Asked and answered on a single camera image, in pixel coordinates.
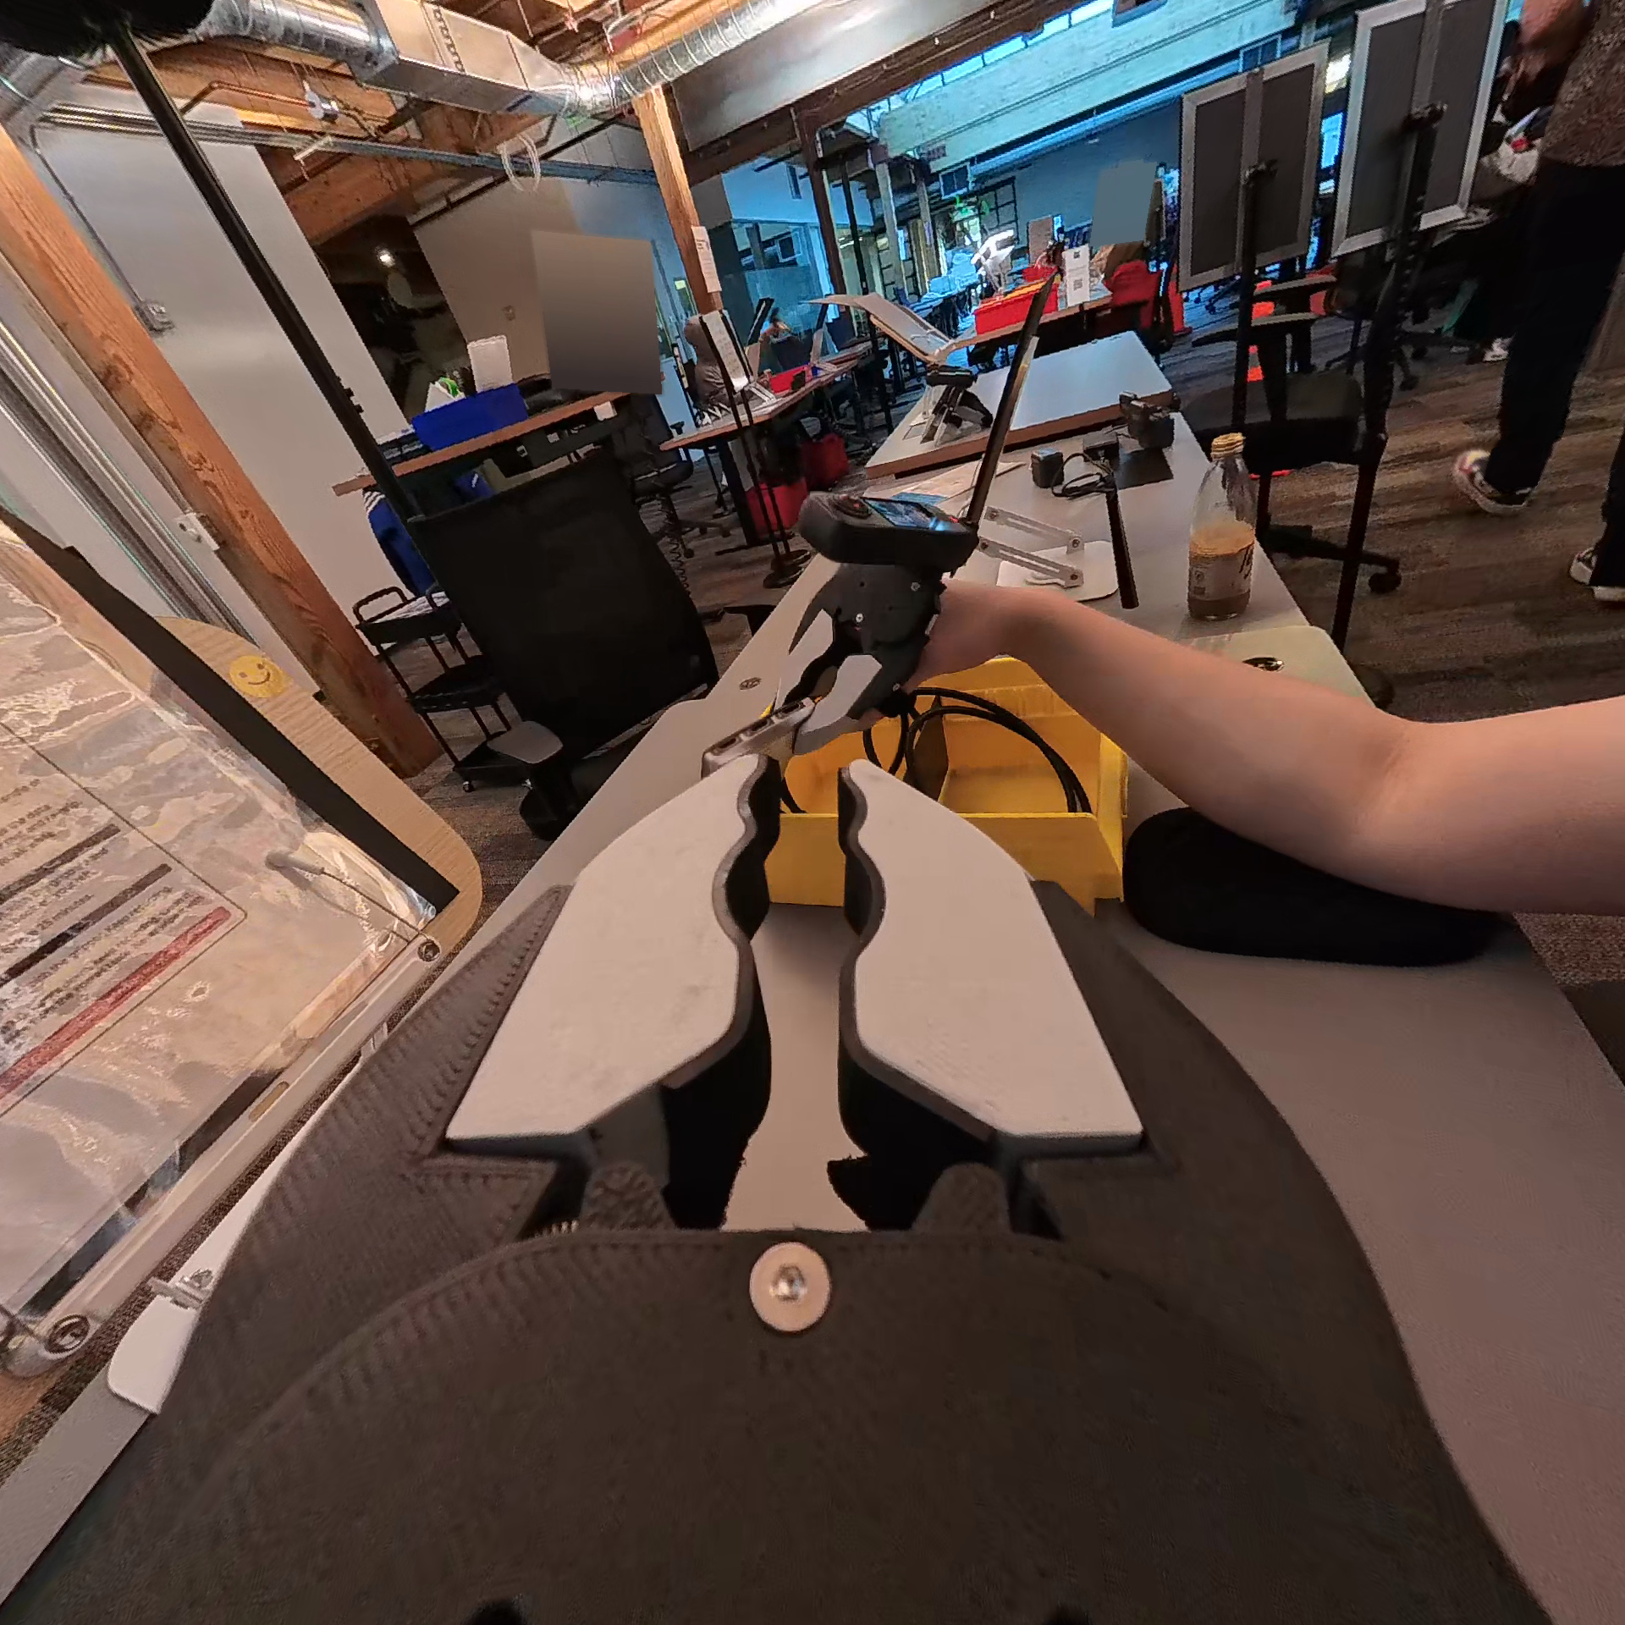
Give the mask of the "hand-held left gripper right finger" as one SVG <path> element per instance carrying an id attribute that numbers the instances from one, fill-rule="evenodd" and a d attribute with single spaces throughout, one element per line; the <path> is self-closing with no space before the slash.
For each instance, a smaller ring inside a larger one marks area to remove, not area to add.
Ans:
<path id="1" fill-rule="evenodd" d="M 919 790 L 840 772 L 844 1055 L 997 1165 L 1134 1151 L 1124 1076 L 1030 873 Z"/>

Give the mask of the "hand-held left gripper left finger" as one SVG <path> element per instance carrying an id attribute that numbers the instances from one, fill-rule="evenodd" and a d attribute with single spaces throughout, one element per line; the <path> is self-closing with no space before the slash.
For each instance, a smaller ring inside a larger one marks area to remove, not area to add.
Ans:
<path id="1" fill-rule="evenodd" d="M 569 886 L 447 1128 L 463 1153 L 639 1165 L 681 1229 L 720 1229 L 772 1082 L 753 939 L 780 766 L 737 759 Z"/>

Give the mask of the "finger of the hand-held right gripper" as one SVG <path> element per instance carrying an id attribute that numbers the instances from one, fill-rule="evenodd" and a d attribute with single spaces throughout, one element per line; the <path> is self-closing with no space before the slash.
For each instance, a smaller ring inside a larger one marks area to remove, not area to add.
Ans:
<path id="1" fill-rule="evenodd" d="M 811 701 L 811 710 L 799 724 L 792 755 L 811 757 L 883 716 L 900 681 L 877 656 L 846 656 L 834 672 L 823 697 Z"/>
<path id="2" fill-rule="evenodd" d="M 836 685 L 846 660 L 840 619 L 840 579 L 830 577 L 811 598 L 778 672 L 776 712 L 821 703 Z"/>

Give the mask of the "person's right forearm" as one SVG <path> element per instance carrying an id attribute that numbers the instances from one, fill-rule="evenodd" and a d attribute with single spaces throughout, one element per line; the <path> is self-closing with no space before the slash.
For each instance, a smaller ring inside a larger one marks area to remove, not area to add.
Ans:
<path id="1" fill-rule="evenodd" d="M 1211 822 L 1395 896 L 1623 911 L 1623 703 L 1428 724 L 1039 600 L 1022 658 Z"/>

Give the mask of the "person's right hand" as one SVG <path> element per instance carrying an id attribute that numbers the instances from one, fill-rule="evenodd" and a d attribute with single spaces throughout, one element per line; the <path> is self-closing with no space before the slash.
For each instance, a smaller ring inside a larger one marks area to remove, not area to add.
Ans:
<path id="1" fill-rule="evenodd" d="M 997 658 L 1020 658 L 1031 629 L 1053 606 L 1041 588 L 948 581 L 906 691 Z"/>

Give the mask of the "black wrist rest pad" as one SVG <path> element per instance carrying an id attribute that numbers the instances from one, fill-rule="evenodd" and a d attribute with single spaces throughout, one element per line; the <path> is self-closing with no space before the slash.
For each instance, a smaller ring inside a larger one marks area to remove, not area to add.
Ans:
<path id="1" fill-rule="evenodd" d="M 1341 881 L 1177 807 L 1124 844 L 1124 906 L 1165 942 L 1223 956 L 1420 970 L 1471 962 L 1503 919 Z"/>

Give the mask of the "glass bottle with brown drink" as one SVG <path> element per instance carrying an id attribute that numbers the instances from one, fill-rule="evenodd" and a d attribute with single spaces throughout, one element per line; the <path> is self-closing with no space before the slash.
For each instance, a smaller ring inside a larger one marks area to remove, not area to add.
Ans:
<path id="1" fill-rule="evenodd" d="M 1240 617 L 1252 600 L 1258 554 L 1254 478 L 1246 436 L 1213 439 L 1188 532 L 1186 612 L 1198 623 Z"/>

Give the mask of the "black rolling cart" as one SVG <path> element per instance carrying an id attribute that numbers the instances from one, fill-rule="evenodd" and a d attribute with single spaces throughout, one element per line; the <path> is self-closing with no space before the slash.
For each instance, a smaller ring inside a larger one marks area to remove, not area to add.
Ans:
<path id="1" fill-rule="evenodd" d="M 496 753 L 511 724 L 488 656 L 474 648 L 441 588 L 410 596 L 387 586 L 352 606 L 354 623 L 385 672 L 430 728 L 467 795 L 511 786 L 519 770 Z"/>

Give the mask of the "blue storage bin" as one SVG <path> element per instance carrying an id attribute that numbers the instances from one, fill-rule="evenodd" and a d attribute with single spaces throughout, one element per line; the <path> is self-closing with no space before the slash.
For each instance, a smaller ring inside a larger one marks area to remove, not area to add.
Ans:
<path id="1" fill-rule="evenodd" d="M 515 383 L 486 393 L 426 405 L 412 416 L 412 432 L 430 453 L 449 453 L 527 420 L 523 389 Z"/>

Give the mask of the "grey panel on stand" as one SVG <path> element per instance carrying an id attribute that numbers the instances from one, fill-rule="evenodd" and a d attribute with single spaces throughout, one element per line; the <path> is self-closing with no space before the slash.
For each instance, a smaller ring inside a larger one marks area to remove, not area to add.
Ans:
<path id="1" fill-rule="evenodd" d="M 1403 320 L 1426 234 L 1467 215 L 1507 10 L 1505 2 L 1393 2 L 1362 12 L 1355 29 L 1329 252 L 1368 254 L 1380 281 L 1353 356 L 1362 416 L 1331 617 L 1339 652 L 1360 585 L 1397 579 L 1368 550 L 1368 521 L 1389 445 Z"/>
<path id="2" fill-rule="evenodd" d="M 1231 401 L 1221 434 L 1246 426 L 1248 350 L 1258 273 L 1306 256 L 1329 47 L 1235 74 L 1182 103 L 1180 248 L 1184 294 L 1238 283 Z"/>

